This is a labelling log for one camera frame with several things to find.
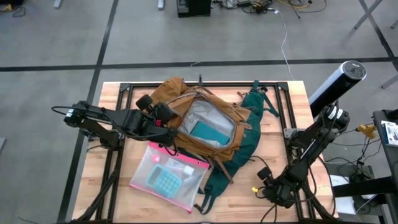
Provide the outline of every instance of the wooden table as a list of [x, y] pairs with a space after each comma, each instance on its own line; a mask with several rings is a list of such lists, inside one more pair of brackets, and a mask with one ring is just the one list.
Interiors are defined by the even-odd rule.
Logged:
[[[301, 81], [288, 83], [297, 127], [307, 128], [313, 123], [313, 119], [304, 84]], [[103, 84], [99, 99], [100, 107], [115, 109], [119, 84], [119, 82], [106, 82]], [[249, 90], [248, 87], [209, 87], [209, 89], [228, 102], [240, 102], [241, 99], [236, 92], [244, 93]], [[151, 94], [153, 90], [153, 88], [134, 89], [132, 108], [136, 108], [136, 100], [144, 94]], [[269, 89], [267, 96], [277, 108], [275, 90]], [[290, 123], [287, 116], [284, 93], [282, 93], [282, 99], [289, 127]], [[274, 177], [276, 177], [287, 164], [279, 118], [265, 112], [261, 121], [261, 134], [261, 140], [254, 155], [265, 159], [270, 165]], [[251, 190], [252, 187], [262, 186], [261, 180], [256, 175], [264, 167], [264, 164], [260, 161], [249, 161], [238, 170], [238, 173], [234, 176], [234, 184], [229, 185], [224, 193], [216, 199], [213, 209], [207, 215], [201, 215], [195, 209], [189, 214], [182, 208], [165, 200], [129, 187], [129, 181], [141, 161], [146, 146], [146, 142], [132, 139], [126, 141], [113, 222], [259, 222], [264, 213], [272, 206], [266, 199], [256, 198]], [[106, 153], [107, 151], [102, 148], [96, 148], [87, 153], [73, 218], [79, 217], [96, 197], [101, 186]], [[333, 210], [333, 196], [327, 172], [320, 161], [316, 161], [312, 165], [312, 170], [318, 188], [316, 196], [325, 208], [331, 212]], [[208, 171], [202, 185], [206, 183], [209, 174], [210, 171]], [[312, 181], [310, 181], [310, 186], [313, 190]], [[195, 200], [201, 204], [203, 196], [197, 195]], [[304, 214], [308, 216], [306, 204], [303, 203], [302, 206]], [[106, 211], [107, 208], [105, 206], [103, 215], [106, 215]], [[264, 221], [272, 222], [273, 220], [274, 212], [270, 212]], [[278, 207], [277, 221], [297, 221], [295, 206], [289, 209]]]

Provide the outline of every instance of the clear plastic pouch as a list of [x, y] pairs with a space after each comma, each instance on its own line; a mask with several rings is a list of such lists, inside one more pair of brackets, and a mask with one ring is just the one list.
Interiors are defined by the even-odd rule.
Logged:
[[130, 186], [192, 211], [209, 164], [177, 153], [171, 156], [157, 143], [148, 142]]

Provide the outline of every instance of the backpack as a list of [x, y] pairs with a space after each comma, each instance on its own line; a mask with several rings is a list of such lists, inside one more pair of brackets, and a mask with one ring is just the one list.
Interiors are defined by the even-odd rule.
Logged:
[[[174, 139], [177, 147], [189, 154], [204, 157], [213, 167], [204, 191], [198, 191], [199, 194], [205, 194], [202, 206], [195, 205], [202, 214], [211, 210], [215, 198], [221, 195], [229, 183], [233, 184], [233, 175], [256, 150], [261, 137], [260, 121], [264, 110], [279, 116], [266, 93], [258, 89], [258, 84], [256, 80], [244, 98], [238, 93], [243, 98], [240, 105], [223, 101], [203, 86], [186, 86], [183, 79], [177, 77], [163, 82], [151, 95], [153, 104], [168, 104], [176, 114], [166, 126], [178, 130]], [[264, 100], [269, 109], [264, 109]], [[191, 135], [199, 123], [205, 123], [201, 124], [202, 127], [210, 126], [219, 131], [222, 134], [217, 136], [222, 136], [220, 139], [223, 141], [229, 138], [228, 142], [222, 144], [221, 140]]]

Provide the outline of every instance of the teal calculator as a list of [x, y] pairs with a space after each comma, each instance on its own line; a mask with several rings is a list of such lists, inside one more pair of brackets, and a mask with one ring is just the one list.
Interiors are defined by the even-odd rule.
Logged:
[[181, 187], [181, 183], [182, 181], [179, 177], [158, 164], [152, 169], [147, 179], [147, 185], [150, 188], [167, 198], [175, 197]]

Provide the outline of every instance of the concrete floor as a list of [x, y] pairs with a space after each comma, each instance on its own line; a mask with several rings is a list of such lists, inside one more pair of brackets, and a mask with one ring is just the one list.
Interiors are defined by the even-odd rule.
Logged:
[[[178, 19], [175, 4], [166, 0], [164, 11], [156, 1], [119, 0], [104, 64], [203, 62], [230, 60], [282, 60], [284, 29], [279, 15], [249, 15], [240, 9], [212, 9], [210, 17]], [[60, 10], [52, 1], [27, 1], [26, 16], [0, 14], [0, 70], [6, 67], [93, 65], [98, 61], [112, 1], [65, 0]], [[316, 0], [312, 9], [323, 6]], [[325, 11], [302, 14], [276, 2], [289, 31], [285, 44], [288, 59], [373, 58], [391, 61], [371, 23], [352, 28], [364, 13], [358, 0], [328, 2]], [[398, 1], [383, 0], [373, 16], [392, 51], [398, 55]], [[291, 65], [295, 80], [303, 80], [311, 95], [336, 69], [338, 63], [303, 61]], [[371, 121], [374, 110], [397, 108], [398, 83], [383, 90], [380, 85], [398, 71], [391, 62], [364, 63], [367, 78], [340, 100], [350, 112], [354, 128]], [[0, 137], [7, 137], [0, 153], [0, 223], [22, 223], [17, 216], [38, 223], [56, 222], [65, 190], [77, 130], [69, 128], [51, 106], [72, 105], [88, 96], [94, 70], [51, 70], [0, 73]], [[94, 94], [98, 102], [103, 82], [162, 81], [173, 76], [186, 80], [290, 80], [285, 65], [140, 68], [101, 70]], [[363, 142], [352, 133], [336, 140], [342, 144]], [[369, 146], [367, 155], [377, 151]], [[360, 147], [330, 145], [326, 159], [356, 159]], [[377, 177], [390, 173], [384, 153], [366, 162]], [[81, 174], [83, 163], [78, 172]], [[76, 197], [76, 188], [72, 194]], [[373, 222], [370, 217], [362, 220]]]

